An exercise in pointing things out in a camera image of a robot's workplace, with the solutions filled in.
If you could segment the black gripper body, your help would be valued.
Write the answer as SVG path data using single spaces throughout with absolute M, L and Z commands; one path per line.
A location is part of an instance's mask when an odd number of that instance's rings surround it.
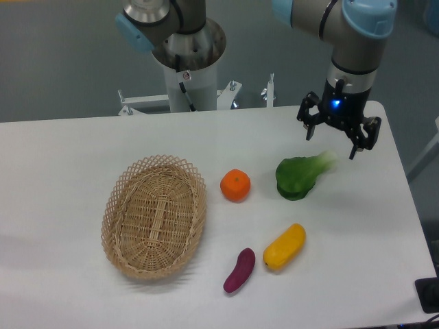
M 338 130 L 357 130 L 364 118 L 364 107 L 370 88 L 362 93 L 336 93 L 335 87 L 325 82 L 322 99 L 318 104 L 318 124 L 326 123 Z

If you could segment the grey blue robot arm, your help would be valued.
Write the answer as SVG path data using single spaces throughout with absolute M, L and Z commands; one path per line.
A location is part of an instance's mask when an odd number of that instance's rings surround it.
M 226 48 L 223 29 L 204 1 L 124 1 L 115 23 L 137 51 L 163 67 L 172 112 L 217 109 L 216 66 Z M 274 16 L 333 47 L 322 95 L 308 93 L 297 118 L 312 137 L 321 123 L 343 131 L 353 152 L 372 149 L 381 119 L 366 117 L 395 1 L 273 1 Z

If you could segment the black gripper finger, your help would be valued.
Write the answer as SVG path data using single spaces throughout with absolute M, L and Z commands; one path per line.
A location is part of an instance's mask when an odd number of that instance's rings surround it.
M 350 160 L 355 157 L 357 152 L 365 149 L 371 150 L 375 146 L 380 128 L 380 117 L 363 117 L 358 124 L 348 130 L 348 137 L 353 144 L 349 155 Z
M 297 119 L 302 122 L 304 128 L 307 131 L 306 140 L 310 141 L 313 137 L 315 127 L 320 124 L 320 110 L 318 105 L 320 103 L 320 98 L 313 91 L 306 94 L 306 96 L 302 99 L 302 102 L 299 107 L 299 111 L 297 114 Z M 316 114 L 311 114 L 310 110 L 312 108 L 317 108 Z

